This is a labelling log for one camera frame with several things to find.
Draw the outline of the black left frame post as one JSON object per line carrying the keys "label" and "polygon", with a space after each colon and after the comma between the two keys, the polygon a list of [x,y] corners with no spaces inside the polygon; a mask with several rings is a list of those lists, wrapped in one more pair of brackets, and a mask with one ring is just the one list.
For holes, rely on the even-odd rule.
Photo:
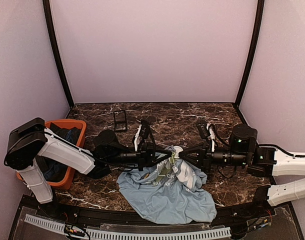
{"label": "black left frame post", "polygon": [[67,100],[69,108],[73,108],[75,103],[73,100],[73,96],[68,84],[68,80],[65,74],[62,58],[60,55],[60,50],[57,42],[56,32],[55,32],[55,26],[53,22],[53,16],[52,16],[52,10],[51,10],[51,1],[50,0],[43,0],[43,11],[44,11],[44,18],[46,22],[48,37],[52,49],[52,54],[54,57],[56,69],[59,75],[60,83],[62,86],[62,89],[64,91],[65,98]]}

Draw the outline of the light blue printed t-shirt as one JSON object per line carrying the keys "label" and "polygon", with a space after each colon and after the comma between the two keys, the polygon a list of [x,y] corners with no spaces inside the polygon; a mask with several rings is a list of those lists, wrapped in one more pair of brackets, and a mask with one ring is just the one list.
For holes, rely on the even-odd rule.
{"label": "light blue printed t-shirt", "polygon": [[212,195],[203,189],[208,176],[196,166],[173,158],[171,169],[145,167],[123,172],[119,191],[145,220],[156,224],[183,225],[212,222],[217,210]]}

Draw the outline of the black frame post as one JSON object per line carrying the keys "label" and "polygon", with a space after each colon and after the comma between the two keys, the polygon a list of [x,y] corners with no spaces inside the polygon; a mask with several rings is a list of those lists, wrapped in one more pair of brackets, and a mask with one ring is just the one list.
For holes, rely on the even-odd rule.
{"label": "black frame post", "polygon": [[251,36],[251,41],[249,45],[249,50],[248,50],[248,55],[247,59],[245,62],[245,67],[244,71],[242,74],[241,82],[239,85],[239,89],[237,92],[237,96],[234,102],[234,105],[236,108],[239,108],[246,90],[246,86],[249,80],[250,72],[252,69],[256,49],[257,49],[257,44],[258,44],[258,39],[260,35],[260,30],[261,30],[261,24],[262,24],[262,19],[263,19],[263,13],[264,13],[264,6],[265,6],[265,1],[264,0],[258,0],[257,1],[257,6],[256,6],[256,12],[255,12],[255,19],[254,19],[254,25],[253,25],[253,31],[252,31],[252,36]]}
{"label": "black frame post", "polygon": [[52,54],[54,57],[56,69],[59,75],[60,83],[62,86],[62,89],[64,91],[65,98],[67,100],[69,108],[73,108],[75,103],[73,100],[73,96],[68,84],[68,80],[65,74],[62,58],[60,55],[60,50],[57,42],[56,32],[55,32],[55,26],[53,22],[53,16],[52,16],[52,10],[51,10],[51,1],[50,0],[43,0],[43,11],[44,11],[44,18],[46,22],[48,37],[52,49]]}

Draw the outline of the orange plastic bin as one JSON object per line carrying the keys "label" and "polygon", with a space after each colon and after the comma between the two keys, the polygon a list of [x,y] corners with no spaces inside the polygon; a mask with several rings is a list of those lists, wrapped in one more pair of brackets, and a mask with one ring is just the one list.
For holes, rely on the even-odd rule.
{"label": "orange plastic bin", "polygon": [[[55,134],[64,137],[65,140],[78,147],[84,147],[87,129],[86,122],[75,119],[58,119],[45,123],[47,128],[50,128],[51,125],[59,128],[54,131]],[[61,190],[68,190],[71,187],[75,169],[42,156],[36,157],[36,163],[50,186]]]}

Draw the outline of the black front table rail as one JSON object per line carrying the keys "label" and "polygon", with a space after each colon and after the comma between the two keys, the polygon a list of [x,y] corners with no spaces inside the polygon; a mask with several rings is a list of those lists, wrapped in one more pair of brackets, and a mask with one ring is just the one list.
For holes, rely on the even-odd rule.
{"label": "black front table rail", "polygon": [[253,201],[244,204],[216,207],[216,216],[210,219],[210,214],[201,207],[179,207],[169,203],[163,209],[149,209],[142,205],[135,212],[104,210],[91,207],[81,207],[58,202],[51,202],[41,207],[35,197],[23,195],[16,212],[16,218],[22,218],[28,211],[47,220],[63,222],[78,226],[99,228],[104,224],[130,226],[191,226],[202,223],[212,227],[224,225],[231,227],[238,234],[258,229],[267,220],[273,227],[281,230],[296,226],[293,208],[290,203],[272,207],[264,201]]}

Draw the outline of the black right frame post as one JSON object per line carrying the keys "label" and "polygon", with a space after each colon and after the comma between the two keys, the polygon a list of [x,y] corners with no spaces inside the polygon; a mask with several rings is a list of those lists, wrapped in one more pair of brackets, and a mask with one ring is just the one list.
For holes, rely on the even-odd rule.
{"label": "black right frame post", "polygon": [[254,19],[254,25],[253,25],[253,31],[252,31],[252,36],[251,36],[251,41],[249,45],[249,50],[248,50],[248,55],[247,59],[245,62],[245,67],[244,71],[242,74],[241,82],[239,85],[239,89],[237,92],[237,96],[234,102],[234,105],[236,108],[239,108],[246,90],[246,86],[249,80],[250,72],[252,69],[256,49],[257,49],[257,44],[258,44],[258,39],[260,35],[260,30],[261,30],[261,24],[262,24],[262,19],[263,19],[263,13],[264,13],[264,6],[265,6],[265,1],[264,0],[258,0],[257,1],[257,6],[256,6],[256,12],[255,12],[255,19]]}

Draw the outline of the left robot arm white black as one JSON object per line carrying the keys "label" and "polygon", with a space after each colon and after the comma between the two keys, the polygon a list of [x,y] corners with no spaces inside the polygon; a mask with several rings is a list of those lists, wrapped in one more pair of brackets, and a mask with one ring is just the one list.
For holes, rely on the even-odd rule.
{"label": "left robot arm white black", "polygon": [[59,218],[63,214],[63,206],[54,200],[53,190],[36,157],[52,159],[98,179],[106,166],[142,171],[173,155],[172,151],[156,145],[150,125],[144,120],[134,136],[133,147],[120,144],[115,132],[109,129],[100,132],[93,143],[93,151],[74,145],[55,134],[46,127],[42,118],[37,117],[10,132],[4,165],[21,175],[46,213],[52,218]]}

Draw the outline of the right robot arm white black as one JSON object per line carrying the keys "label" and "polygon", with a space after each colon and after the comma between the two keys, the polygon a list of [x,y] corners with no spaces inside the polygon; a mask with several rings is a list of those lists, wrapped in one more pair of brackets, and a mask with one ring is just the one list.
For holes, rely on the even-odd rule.
{"label": "right robot arm white black", "polygon": [[246,173],[259,178],[301,176],[292,182],[258,187],[247,212],[258,217],[267,209],[305,198],[305,153],[288,152],[275,144],[258,144],[258,131],[246,124],[232,128],[225,147],[216,147],[220,140],[214,125],[199,122],[197,129],[202,142],[180,151],[178,156],[209,172],[212,165],[246,168]]}

